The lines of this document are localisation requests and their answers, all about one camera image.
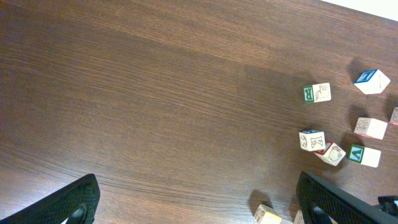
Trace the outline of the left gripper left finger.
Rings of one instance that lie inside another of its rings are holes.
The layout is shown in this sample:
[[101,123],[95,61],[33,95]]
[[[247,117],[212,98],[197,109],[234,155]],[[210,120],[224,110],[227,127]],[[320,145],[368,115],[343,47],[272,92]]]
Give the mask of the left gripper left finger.
[[1,223],[92,224],[100,200],[96,176],[87,174],[36,203],[1,220]]

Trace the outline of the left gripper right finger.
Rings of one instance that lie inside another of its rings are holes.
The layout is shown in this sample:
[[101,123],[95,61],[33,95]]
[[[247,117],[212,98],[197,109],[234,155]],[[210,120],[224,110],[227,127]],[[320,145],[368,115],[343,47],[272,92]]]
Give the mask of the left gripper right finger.
[[397,224],[394,217],[341,190],[311,172],[302,172],[296,188],[305,223]]

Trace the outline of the yellow blue wooden block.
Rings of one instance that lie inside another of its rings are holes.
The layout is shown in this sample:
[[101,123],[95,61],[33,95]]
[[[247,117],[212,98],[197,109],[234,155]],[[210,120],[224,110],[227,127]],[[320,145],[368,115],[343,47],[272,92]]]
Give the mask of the yellow blue wooden block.
[[303,219],[303,213],[301,210],[298,210],[294,219],[294,224],[305,224]]

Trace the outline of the yellow O wooden block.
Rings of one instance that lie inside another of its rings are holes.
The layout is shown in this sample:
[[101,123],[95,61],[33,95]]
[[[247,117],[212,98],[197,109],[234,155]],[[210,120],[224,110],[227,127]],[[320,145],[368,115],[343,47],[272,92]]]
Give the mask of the yellow O wooden block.
[[282,218],[275,214],[270,207],[260,204],[254,214],[257,224],[281,224]]

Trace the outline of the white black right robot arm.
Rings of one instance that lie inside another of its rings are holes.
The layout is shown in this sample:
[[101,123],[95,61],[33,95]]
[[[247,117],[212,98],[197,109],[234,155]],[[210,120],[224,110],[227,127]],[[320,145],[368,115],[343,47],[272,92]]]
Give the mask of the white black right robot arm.
[[388,196],[380,196],[377,198],[379,202],[380,209],[383,212],[386,212],[394,217],[398,216],[398,196],[397,195],[388,195]]

